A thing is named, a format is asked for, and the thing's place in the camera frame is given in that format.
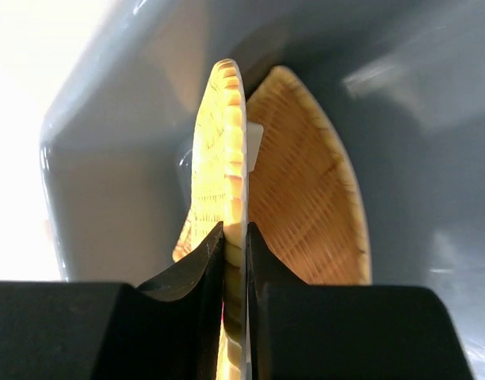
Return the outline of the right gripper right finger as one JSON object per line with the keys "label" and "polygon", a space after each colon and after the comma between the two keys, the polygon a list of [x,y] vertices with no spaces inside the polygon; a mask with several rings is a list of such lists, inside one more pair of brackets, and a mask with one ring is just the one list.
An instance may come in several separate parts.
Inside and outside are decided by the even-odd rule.
{"label": "right gripper right finger", "polygon": [[255,379],[470,379],[447,308],[429,288],[310,285],[246,236]]}

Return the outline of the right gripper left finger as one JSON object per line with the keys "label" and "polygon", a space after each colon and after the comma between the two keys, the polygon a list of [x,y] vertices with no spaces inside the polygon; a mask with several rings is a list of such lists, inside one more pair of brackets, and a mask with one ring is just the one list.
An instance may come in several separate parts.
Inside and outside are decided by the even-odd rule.
{"label": "right gripper left finger", "polygon": [[0,379],[213,379],[223,245],[217,224],[137,287],[0,281]]}

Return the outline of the triangular woven dish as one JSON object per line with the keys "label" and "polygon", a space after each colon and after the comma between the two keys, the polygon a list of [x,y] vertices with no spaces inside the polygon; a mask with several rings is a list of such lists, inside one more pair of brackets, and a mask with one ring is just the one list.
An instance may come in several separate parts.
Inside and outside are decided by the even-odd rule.
{"label": "triangular woven dish", "polygon": [[291,69],[275,66],[246,111],[263,127],[250,173],[250,221],[271,251],[310,284],[371,284],[361,190],[319,102]]}

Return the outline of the round yellow bamboo dish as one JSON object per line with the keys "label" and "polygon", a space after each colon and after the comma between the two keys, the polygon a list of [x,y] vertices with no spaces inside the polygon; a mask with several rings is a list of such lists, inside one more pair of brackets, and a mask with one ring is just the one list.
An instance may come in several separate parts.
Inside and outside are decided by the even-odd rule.
{"label": "round yellow bamboo dish", "polygon": [[244,377],[246,331],[243,264],[248,224],[246,98],[237,63],[217,62],[193,132],[190,207],[172,253],[179,261],[223,224],[223,317],[216,378]]}

